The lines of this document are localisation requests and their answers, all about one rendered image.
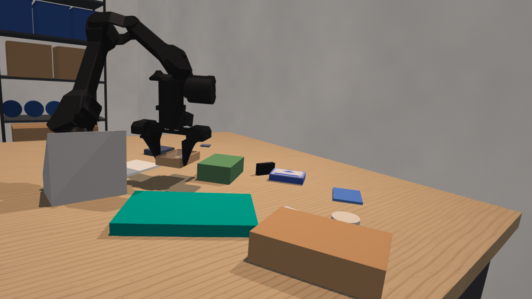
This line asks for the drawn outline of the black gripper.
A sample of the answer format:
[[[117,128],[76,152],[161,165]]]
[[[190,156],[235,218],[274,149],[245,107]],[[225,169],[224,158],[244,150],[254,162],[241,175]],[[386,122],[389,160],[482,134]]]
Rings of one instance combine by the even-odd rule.
[[[162,133],[186,135],[181,141],[183,165],[187,165],[192,149],[197,142],[203,142],[212,137],[209,126],[194,125],[184,127],[184,102],[158,101],[158,121],[142,119],[132,123],[131,133],[139,134],[151,150],[154,158],[161,154]],[[169,129],[169,130],[165,130]],[[178,131],[177,131],[178,130]]]

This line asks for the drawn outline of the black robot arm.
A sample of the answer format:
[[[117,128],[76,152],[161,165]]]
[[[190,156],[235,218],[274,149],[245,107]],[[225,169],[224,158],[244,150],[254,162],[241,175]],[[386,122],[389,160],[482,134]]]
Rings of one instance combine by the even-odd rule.
[[[119,34],[114,25],[126,28]],[[115,12],[95,12],[86,20],[87,46],[72,91],[66,93],[46,126],[55,133],[93,131],[99,122],[101,105],[96,91],[108,51],[129,40],[137,40],[156,57],[161,70],[149,77],[158,81],[158,100],[214,104],[215,76],[193,75],[184,50],[168,45],[135,16]]]

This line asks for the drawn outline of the teal flat box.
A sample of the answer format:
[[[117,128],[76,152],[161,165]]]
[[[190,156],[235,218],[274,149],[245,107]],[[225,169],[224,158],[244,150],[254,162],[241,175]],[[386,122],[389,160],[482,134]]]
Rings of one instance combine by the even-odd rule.
[[[258,225],[250,194],[135,191],[110,236],[249,237]]]

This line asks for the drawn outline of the wooden ball-in-hole puzzle tray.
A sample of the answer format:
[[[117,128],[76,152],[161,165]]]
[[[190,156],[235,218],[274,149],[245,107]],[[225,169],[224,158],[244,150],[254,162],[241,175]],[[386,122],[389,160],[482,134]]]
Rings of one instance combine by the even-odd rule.
[[[187,162],[187,165],[199,159],[200,159],[200,151],[192,151],[189,157],[189,160]],[[173,151],[169,151],[169,152],[160,154],[158,156],[155,156],[155,164],[162,165],[165,167],[171,167],[171,168],[179,168],[179,169],[183,168],[184,165],[182,161],[182,149],[177,148]]]

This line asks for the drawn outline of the blue flat rectangular pad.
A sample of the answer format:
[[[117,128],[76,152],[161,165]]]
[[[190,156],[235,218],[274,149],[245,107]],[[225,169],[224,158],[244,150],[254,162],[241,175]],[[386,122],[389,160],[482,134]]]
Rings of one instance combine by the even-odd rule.
[[[360,191],[333,187],[333,201],[363,205]]]

